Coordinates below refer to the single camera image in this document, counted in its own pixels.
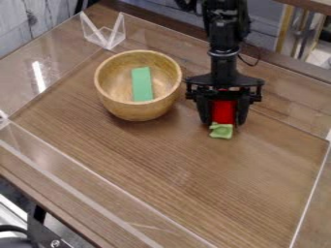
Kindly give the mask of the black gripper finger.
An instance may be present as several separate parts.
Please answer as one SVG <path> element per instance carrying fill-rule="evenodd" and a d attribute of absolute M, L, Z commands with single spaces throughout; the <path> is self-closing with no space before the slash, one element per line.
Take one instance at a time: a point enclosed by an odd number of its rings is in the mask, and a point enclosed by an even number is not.
<path fill-rule="evenodd" d="M 196 108 L 202 123 L 210 125 L 212 123 L 212 101 L 204 96 L 199 96 L 196 98 Z"/>
<path fill-rule="evenodd" d="M 242 96 L 240 99 L 238 100 L 238 105 L 236 105 L 236 125 L 238 126 L 243 125 L 246 122 L 250 105 L 251 105 L 250 97 Z"/>

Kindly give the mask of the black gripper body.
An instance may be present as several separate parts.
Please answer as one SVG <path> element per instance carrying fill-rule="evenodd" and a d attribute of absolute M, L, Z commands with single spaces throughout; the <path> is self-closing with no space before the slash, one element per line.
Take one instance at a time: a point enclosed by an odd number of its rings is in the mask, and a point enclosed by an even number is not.
<path fill-rule="evenodd" d="M 186 79 L 186 97 L 195 102 L 199 99 L 231 101 L 247 97 L 248 103 L 252 104 L 263 100 L 264 85 L 266 82 L 260 78 L 242 74 L 222 80 L 206 74 Z"/>

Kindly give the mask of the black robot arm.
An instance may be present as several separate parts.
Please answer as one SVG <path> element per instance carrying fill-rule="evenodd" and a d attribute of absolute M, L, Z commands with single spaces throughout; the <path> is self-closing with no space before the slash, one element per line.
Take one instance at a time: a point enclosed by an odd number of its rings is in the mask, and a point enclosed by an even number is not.
<path fill-rule="evenodd" d="M 202 0 L 202 16 L 211 72 L 186 78 L 186 97 L 196 103 L 203 124 L 238 127 L 246 122 L 250 106 L 263 100 L 266 84 L 236 67 L 240 43 L 251 31 L 247 0 Z"/>

